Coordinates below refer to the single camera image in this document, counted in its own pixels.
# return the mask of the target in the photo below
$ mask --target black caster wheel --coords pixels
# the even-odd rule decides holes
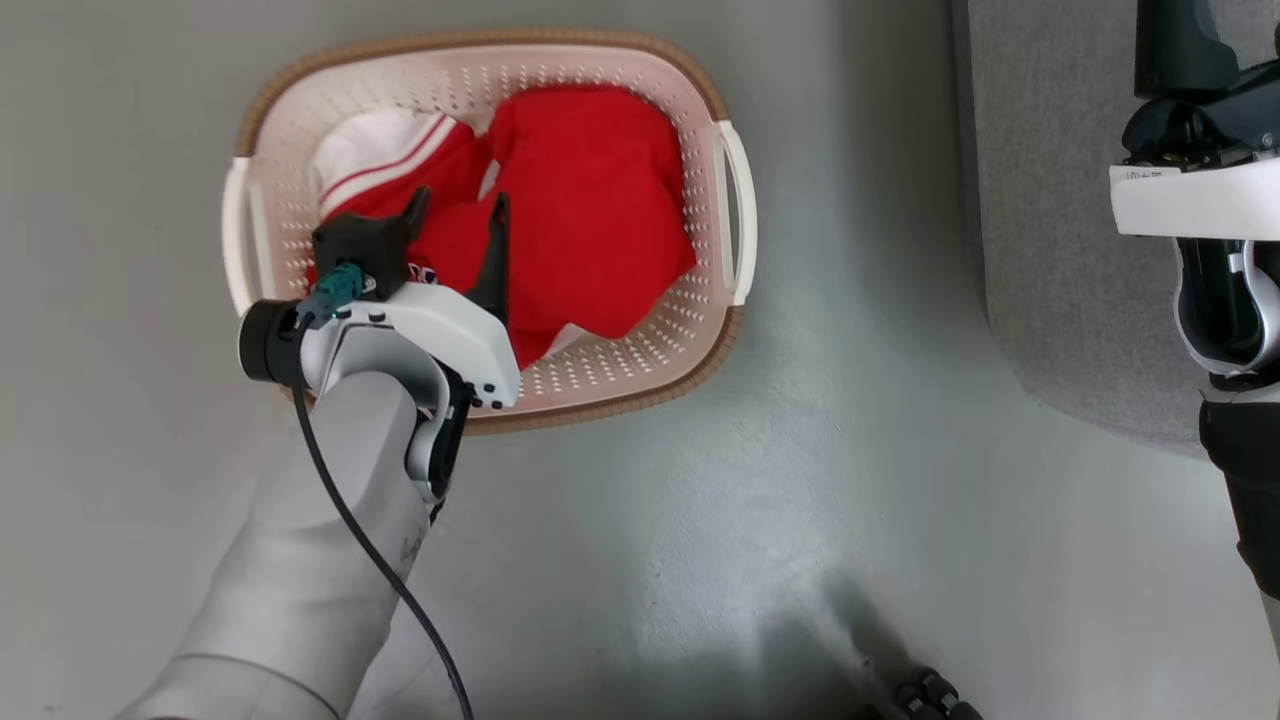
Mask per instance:
[[[924,700],[943,712],[950,711],[960,702],[960,693],[956,692],[955,685],[938,675],[933,667],[920,667],[915,674],[915,682],[924,688]]]
[[[978,711],[974,710],[968,702],[956,703],[956,706],[951,708],[951,712],[947,714],[947,717],[951,720],[982,720],[982,715],[979,715]]]
[[[914,683],[902,683],[893,692],[893,703],[906,714],[910,720],[946,720],[946,715],[928,703],[924,694]]]

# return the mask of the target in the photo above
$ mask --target gray floor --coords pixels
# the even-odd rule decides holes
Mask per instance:
[[[4,715],[101,717],[154,678],[288,427],[239,377],[218,247],[259,85],[348,41],[572,23],[707,65],[755,165],[760,272],[696,395],[465,447],[412,585],[481,717],[844,717],[908,655],[992,720],[1270,717],[1220,479],[1036,406],[987,333],[945,15],[4,0]],[[361,716],[448,715],[425,646],[398,616]]]

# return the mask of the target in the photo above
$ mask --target red stripe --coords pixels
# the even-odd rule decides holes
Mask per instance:
[[[396,165],[402,165],[402,164],[410,161],[413,158],[413,155],[417,155],[417,151],[421,150],[422,146],[425,146],[428,143],[428,141],[431,140],[431,136],[435,135],[436,128],[439,128],[440,123],[443,123],[443,122],[444,122],[444,115],[440,115],[439,118],[436,118],[435,119],[435,124],[431,126],[431,129],[426,131],[426,135],[422,136],[422,140],[416,146],[413,146],[413,149],[410,150],[407,155],[404,155],[399,160],[396,160],[394,163],[387,163],[385,165],[379,165],[376,168],[369,168],[366,170],[360,170],[358,173],[347,176],[347,177],[342,178],[340,181],[338,181],[329,190],[326,190],[324,192],[324,195],[320,196],[320,205],[324,205],[325,200],[328,200],[329,196],[333,195],[339,187],[347,184],[348,182],[351,182],[351,181],[353,181],[356,178],[362,178],[362,177],[365,177],[367,174],[371,174],[371,173],[380,173],[383,170],[389,170],[390,168],[394,168]]]

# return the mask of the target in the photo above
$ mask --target black cable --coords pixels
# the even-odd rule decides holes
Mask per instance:
[[[347,524],[347,529],[355,536],[356,542],[360,547],[365,548],[365,553],[369,559],[374,561],[374,565],[381,570],[383,577],[387,582],[392,584],[396,589],[396,594],[404,601],[404,605],[417,618],[419,624],[426,630],[426,637],[431,638],[431,644],[435,646],[435,652],[440,655],[440,661],[444,662],[444,670],[449,675],[449,683],[453,685],[453,693],[458,697],[458,706],[462,708],[463,720],[475,720],[475,715],[471,711],[471,700],[467,697],[467,689],[462,685],[462,674],[458,673],[458,666],[453,662],[453,656],[449,655],[449,648],[444,646],[444,638],[440,637],[439,630],[435,629],[435,624],[431,619],[426,616],[426,611],[419,605],[417,598],[413,593],[404,585],[404,582],[399,579],[396,570],[387,562],[387,560],[378,552],[374,543],[365,534],[364,528],[356,520],[356,516],[351,514],[351,509],[347,507],[347,502],[342,498],[342,493],[338,492],[338,486],[333,482],[333,475],[329,474],[329,466],[324,461],[324,456],[320,455],[320,445],[316,442],[315,429],[311,427],[311,418],[307,415],[307,402],[306,402],[306,382],[302,378],[302,336],[307,333],[311,324],[315,323],[315,315],[307,313],[302,322],[298,324],[297,333],[293,336],[293,342],[297,348],[297,365],[293,374],[293,409],[298,413],[298,425],[302,428],[302,439],[307,443],[307,451],[311,452],[311,461],[315,462],[316,473],[320,474],[320,482],[324,483],[324,489],[329,493],[329,500],[333,501],[334,507],[338,509],[338,515],[342,516],[342,521]]]

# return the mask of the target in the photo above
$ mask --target red cloth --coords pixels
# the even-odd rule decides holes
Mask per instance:
[[[621,88],[541,88],[503,102],[489,135],[460,126],[420,168],[333,214],[390,217],[431,188],[410,263],[467,291],[498,192],[511,202],[508,334],[521,368],[564,325],[621,338],[695,261],[681,214],[680,140],[659,110]],[[495,187],[475,201],[489,160]]]

